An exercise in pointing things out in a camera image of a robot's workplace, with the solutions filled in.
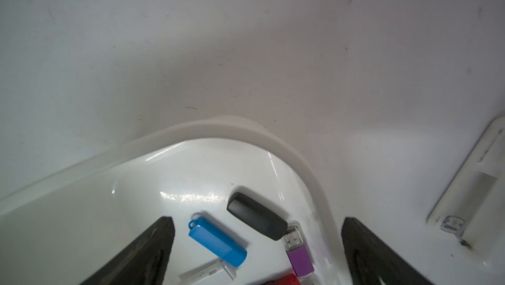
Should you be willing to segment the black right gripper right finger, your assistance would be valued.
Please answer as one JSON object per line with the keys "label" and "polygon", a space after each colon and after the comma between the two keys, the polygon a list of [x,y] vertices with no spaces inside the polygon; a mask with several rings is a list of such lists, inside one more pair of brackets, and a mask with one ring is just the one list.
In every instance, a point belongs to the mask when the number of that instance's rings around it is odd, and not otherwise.
{"label": "black right gripper right finger", "polygon": [[345,218],[341,237],[353,284],[431,284],[358,219]]}

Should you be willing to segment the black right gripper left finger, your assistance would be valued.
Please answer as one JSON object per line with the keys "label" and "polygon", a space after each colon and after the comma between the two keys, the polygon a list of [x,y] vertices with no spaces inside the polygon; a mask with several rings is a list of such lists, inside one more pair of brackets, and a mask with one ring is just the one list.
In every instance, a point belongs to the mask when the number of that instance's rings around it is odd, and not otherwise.
{"label": "black right gripper left finger", "polygon": [[175,238],[172,217],[160,217],[84,284],[162,284]]}

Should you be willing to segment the blue usb flash drive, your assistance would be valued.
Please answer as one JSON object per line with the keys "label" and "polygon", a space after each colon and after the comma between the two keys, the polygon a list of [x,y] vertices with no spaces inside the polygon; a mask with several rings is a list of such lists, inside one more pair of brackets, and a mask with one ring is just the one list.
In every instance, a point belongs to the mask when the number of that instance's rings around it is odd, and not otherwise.
{"label": "blue usb flash drive", "polygon": [[247,250],[204,217],[190,221],[188,228],[189,237],[231,266],[238,268],[245,262]]}

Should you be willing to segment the white usb drive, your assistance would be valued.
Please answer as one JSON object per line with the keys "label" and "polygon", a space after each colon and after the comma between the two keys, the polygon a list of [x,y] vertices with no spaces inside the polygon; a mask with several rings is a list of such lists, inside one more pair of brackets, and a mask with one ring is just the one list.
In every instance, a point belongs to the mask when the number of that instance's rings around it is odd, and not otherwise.
{"label": "white usb drive", "polygon": [[182,285],[229,285],[237,279],[236,268],[217,260],[180,277]]}

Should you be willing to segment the purple metal plug usb drive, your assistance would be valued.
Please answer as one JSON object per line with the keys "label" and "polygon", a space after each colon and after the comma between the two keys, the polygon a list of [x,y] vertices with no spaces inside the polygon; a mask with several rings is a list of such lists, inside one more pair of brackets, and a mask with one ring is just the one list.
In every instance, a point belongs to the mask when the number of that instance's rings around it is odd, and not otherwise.
{"label": "purple metal plug usb drive", "polygon": [[281,239],[293,272],[298,278],[306,278],[314,273],[314,265],[308,248],[297,226],[290,226]]}

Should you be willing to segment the red black usb drive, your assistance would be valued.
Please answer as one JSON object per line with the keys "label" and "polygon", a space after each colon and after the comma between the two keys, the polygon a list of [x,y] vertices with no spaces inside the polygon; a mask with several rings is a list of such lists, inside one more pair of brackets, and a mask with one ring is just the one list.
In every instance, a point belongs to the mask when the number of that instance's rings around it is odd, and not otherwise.
{"label": "red black usb drive", "polygon": [[273,281],[268,281],[263,285],[301,285],[295,274],[288,274]]}

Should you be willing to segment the white plastic storage box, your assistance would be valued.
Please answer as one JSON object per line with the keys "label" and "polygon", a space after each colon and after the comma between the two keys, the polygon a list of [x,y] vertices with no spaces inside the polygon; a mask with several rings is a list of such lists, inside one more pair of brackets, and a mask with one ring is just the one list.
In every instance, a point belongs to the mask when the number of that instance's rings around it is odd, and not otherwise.
{"label": "white plastic storage box", "polygon": [[227,209],[241,192],[299,227],[322,284],[350,284],[339,223],[305,159],[240,117],[179,124],[59,171],[1,200],[1,283],[80,284],[163,216],[175,239],[164,282],[217,257],[189,236],[204,217],[247,250],[237,284],[291,264]]}

